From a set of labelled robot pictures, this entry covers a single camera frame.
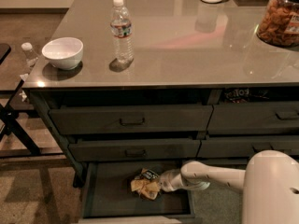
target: white bottle cap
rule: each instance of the white bottle cap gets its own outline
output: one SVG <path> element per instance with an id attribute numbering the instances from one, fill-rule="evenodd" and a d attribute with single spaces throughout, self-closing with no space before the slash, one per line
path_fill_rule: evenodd
<path id="1" fill-rule="evenodd" d="M 123 0 L 113 0 L 113 5 L 115 7 L 121 7 L 123 6 Z"/>
<path id="2" fill-rule="evenodd" d="M 26 43 L 21 44 L 21 48 L 22 48 L 22 50 L 30 50 L 30 49 L 32 49 L 32 45 L 31 45 L 31 43 L 26 42 Z"/>

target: jar of nuts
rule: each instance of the jar of nuts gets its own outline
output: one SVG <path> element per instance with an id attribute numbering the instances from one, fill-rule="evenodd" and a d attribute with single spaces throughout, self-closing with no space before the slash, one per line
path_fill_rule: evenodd
<path id="1" fill-rule="evenodd" d="M 269 0 L 257 36 L 278 47 L 298 46 L 299 0 Z"/>

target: jar label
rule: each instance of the jar label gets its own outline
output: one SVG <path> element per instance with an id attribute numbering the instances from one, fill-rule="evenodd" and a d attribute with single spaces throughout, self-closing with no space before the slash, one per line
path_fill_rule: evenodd
<path id="1" fill-rule="evenodd" d="M 112 34 L 118 38 L 128 37 L 132 33 L 132 24 L 114 25 L 111 23 Z"/>
<path id="2" fill-rule="evenodd" d="M 292 15 L 292 18 L 285 30 L 286 34 L 296 34 L 299 35 L 299 14 Z"/>

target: gray countertop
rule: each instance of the gray countertop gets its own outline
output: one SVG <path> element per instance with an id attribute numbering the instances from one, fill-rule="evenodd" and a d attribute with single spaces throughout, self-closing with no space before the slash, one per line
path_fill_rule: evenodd
<path id="1" fill-rule="evenodd" d="M 121 72 L 109 27 L 112 0 L 75 0 L 53 38 L 84 44 L 82 63 L 71 71 L 43 57 L 25 89 L 192 86 L 202 88 L 299 85 L 299 47 L 262 42 L 255 30 L 264 7 L 237 7 L 232 0 L 125 0 L 134 24 L 135 59 Z"/>

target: floor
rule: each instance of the floor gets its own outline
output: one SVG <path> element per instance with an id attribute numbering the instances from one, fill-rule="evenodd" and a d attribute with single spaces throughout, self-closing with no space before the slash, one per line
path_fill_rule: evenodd
<path id="1" fill-rule="evenodd" d="M 0 14 L 0 43 L 12 47 L 0 64 L 2 105 L 7 102 L 9 91 L 19 83 L 19 75 L 28 71 L 21 43 L 31 42 L 40 54 L 63 16 Z M 20 114 L 18 122 L 39 147 L 57 147 L 40 118 Z M 13 134 L 5 135 L 0 142 L 0 153 L 22 148 Z M 77 223 L 81 190 L 73 188 L 73 177 L 74 170 L 64 155 L 0 159 L 0 223 Z M 212 184 L 205 191 L 193 191 L 192 196 L 198 224 L 241 223 L 241 194 Z"/>

